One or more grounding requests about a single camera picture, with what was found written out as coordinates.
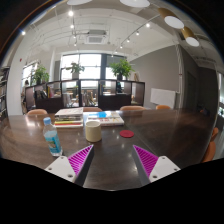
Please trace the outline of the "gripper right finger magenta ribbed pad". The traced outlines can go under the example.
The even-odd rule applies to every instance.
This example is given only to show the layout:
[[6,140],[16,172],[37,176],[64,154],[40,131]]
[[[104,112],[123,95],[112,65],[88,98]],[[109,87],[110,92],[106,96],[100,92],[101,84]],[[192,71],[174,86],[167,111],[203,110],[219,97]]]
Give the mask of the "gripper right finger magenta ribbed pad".
[[136,145],[133,146],[132,156],[143,186],[180,170],[168,157],[157,157]]

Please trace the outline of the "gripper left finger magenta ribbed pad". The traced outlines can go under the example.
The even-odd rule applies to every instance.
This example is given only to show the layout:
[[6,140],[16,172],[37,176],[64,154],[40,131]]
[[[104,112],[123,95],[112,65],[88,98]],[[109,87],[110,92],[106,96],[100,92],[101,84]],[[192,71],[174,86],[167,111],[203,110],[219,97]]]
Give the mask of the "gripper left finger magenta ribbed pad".
[[66,157],[59,156],[46,171],[82,186],[94,157],[94,146],[89,145]]

